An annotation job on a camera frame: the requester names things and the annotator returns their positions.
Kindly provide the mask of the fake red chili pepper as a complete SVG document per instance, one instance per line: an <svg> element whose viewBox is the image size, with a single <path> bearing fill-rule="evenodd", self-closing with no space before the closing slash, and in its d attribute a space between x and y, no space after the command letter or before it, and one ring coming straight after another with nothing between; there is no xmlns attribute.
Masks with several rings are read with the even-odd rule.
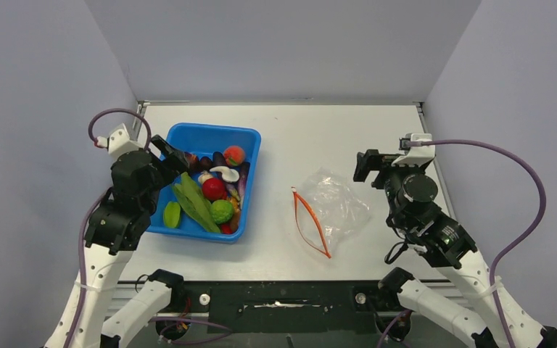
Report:
<svg viewBox="0 0 557 348"><path fill-rule="evenodd" d="M220 230L222 234L231 235L234 230L229 223L224 223L220 225Z"/></svg>

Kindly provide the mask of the small fake white mushroom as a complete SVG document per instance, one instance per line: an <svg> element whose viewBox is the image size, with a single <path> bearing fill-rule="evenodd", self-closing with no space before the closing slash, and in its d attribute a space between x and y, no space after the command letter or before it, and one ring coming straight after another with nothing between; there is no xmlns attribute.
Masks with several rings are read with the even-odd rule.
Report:
<svg viewBox="0 0 557 348"><path fill-rule="evenodd" d="M197 181L202 186L205 183L205 181L207 181L211 178L214 178L214 175L212 173L210 173L208 171L202 171L199 174Z"/></svg>

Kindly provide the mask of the fake purple eggplant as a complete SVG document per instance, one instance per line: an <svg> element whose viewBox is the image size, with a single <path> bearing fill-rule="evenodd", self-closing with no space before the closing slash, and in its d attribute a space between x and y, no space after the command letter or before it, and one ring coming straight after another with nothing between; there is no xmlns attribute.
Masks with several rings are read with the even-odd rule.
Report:
<svg viewBox="0 0 557 348"><path fill-rule="evenodd" d="M213 161L213 167L220 167L220 166L228 167L226 158L223 156L222 152L214 152L212 161Z"/></svg>
<svg viewBox="0 0 557 348"><path fill-rule="evenodd" d="M249 177L249 169L250 169L249 162L243 162L239 168L239 181L237 183L237 191L240 198L239 203L241 206L244 203L244 198L246 194L247 179Z"/></svg>

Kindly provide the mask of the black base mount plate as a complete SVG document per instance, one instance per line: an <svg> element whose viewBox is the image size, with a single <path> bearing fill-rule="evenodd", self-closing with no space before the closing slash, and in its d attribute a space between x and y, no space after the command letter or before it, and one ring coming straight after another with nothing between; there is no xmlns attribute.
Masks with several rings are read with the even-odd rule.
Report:
<svg viewBox="0 0 557 348"><path fill-rule="evenodd" d="M184 290L184 298L163 312L187 309L210 324L152 324L169 339L195 328L209 334L374 334L402 310L378 281L185 281Z"/></svg>

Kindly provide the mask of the orange fake corn piece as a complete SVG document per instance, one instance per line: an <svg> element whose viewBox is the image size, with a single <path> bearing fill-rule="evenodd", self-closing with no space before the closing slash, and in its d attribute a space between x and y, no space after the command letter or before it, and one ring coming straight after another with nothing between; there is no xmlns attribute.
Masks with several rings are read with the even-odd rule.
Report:
<svg viewBox="0 0 557 348"><path fill-rule="evenodd" d="M236 199L236 198L233 197L233 196L228 196L228 197L227 197L227 200L231 203L231 205L232 205L232 207L233 207L233 209L234 209L234 212L239 212L239 211L241 210L240 202L239 202L238 199Z"/></svg>

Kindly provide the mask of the small dark fake fig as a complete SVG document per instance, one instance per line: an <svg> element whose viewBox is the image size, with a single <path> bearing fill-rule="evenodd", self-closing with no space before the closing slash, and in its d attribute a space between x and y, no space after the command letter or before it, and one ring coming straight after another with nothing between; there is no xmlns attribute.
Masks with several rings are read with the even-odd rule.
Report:
<svg viewBox="0 0 557 348"><path fill-rule="evenodd" d="M199 159L199 167L201 171L209 171L214 167L214 163L211 158L203 156Z"/></svg>

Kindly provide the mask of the green fake bumpy vegetable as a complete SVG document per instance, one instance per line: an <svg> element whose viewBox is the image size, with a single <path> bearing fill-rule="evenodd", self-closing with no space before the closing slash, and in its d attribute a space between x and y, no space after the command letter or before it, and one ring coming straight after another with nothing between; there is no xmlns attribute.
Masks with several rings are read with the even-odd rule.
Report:
<svg viewBox="0 0 557 348"><path fill-rule="evenodd" d="M211 217L214 223L218 225L227 223L233 217L234 213L234 206L228 200L219 199L210 205Z"/></svg>

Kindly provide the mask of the blue plastic bin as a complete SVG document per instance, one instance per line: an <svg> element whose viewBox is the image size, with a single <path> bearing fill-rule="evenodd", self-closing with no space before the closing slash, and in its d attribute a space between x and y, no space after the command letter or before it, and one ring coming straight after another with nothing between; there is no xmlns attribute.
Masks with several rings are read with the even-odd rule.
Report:
<svg viewBox="0 0 557 348"><path fill-rule="evenodd" d="M232 244L244 233L261 135L251 128L178 123L166 141L184 151L188 173L159 195L149 232Z"/></svg>

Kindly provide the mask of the green fake leafy vegetable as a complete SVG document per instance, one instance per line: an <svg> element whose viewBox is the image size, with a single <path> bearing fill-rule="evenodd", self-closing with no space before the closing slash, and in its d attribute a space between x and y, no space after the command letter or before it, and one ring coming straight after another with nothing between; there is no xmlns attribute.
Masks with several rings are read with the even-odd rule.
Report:
<svg viewBox="0 0 557 348"><path fill-rule="evenodd" d="M219 226L210 214L210 203L204 198L200 186L187 173L182 173L180 182L172 185L176 201L183 211L208 233L220 233Z"/></svg>

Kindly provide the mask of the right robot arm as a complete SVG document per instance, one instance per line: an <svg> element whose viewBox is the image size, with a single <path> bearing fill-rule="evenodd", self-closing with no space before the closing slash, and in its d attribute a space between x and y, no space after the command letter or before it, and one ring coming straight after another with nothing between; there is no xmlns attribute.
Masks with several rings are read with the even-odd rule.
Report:
<svg viewBox="0 0 557 348"><path fill-rule="evenodd" d="M410 310L454 335L467 347L557 347L557 329L531 317L504 289L491 281L475 241L434 201L437 184L426 175L433 155L360 152L353 180L378 173L372 187L382 189L389 205L386 224L459 290L465 308L431 290L407 270L396 267L379 282L379 300L388 309Z"/></svg>

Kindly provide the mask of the fake dark plum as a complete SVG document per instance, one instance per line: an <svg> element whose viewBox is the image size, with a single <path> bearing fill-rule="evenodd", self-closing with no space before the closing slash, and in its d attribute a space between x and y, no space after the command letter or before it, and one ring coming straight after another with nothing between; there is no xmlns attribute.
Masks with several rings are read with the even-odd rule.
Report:
<svg viewBox="0 0 557 348"><path fill-rule="evenodd" d="M195 174L201 171L198 156L189 152L185 153L187 162L189 164L188 173Z"/></svg>

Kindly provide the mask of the green fake lime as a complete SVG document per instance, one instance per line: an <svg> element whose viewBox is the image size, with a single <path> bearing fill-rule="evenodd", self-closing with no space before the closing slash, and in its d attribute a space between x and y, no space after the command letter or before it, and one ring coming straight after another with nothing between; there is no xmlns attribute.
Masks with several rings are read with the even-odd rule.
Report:
<svg viewBox="0 0 557 348"><path fill-rule="evenodd" d="M166 228L177 228L181 222L181 206L178 202L170 201L165 205L162 214L164 226Z"/></svg>

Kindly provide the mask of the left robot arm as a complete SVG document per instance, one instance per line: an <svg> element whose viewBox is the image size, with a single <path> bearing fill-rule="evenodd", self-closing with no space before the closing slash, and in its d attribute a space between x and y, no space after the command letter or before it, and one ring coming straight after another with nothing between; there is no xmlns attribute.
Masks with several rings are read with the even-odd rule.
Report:
<svg viewBox="0 0 557 348"><path fill-rule="evenodd" d="M161 310L183 295L182 276L158 269L149 283L107 317L120 276L156 213L160 191L188 169L182 151L161 136L148 149L121 154L112 186L94 203L81 227L80 271L57 327L45 347L127 347Z"/></svg>

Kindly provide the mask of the white fake garlic piece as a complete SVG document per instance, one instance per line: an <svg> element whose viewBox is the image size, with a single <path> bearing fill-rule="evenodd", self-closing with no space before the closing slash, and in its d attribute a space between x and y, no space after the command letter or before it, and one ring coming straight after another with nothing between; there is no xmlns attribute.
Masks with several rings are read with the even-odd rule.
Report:
<svg viewBox="0 0 557 348"><path fill-rule="evenodd" d="M226 183L237 183L239 181L239 172L231 167L216 166L210 169L211 173L217 173Z"/></svg>

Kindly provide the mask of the clear zip top bag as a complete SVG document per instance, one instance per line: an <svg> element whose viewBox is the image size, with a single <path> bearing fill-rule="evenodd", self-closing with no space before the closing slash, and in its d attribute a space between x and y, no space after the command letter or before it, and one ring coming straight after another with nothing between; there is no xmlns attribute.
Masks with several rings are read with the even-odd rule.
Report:
<svg viewBox="0 0 557 348"><path fill-rule="evenodd" d="M363 230L371 219L370 207L348 180L323 167L291 187L291 193L298 234L328 259L336 254L339 243Z"/></svg>

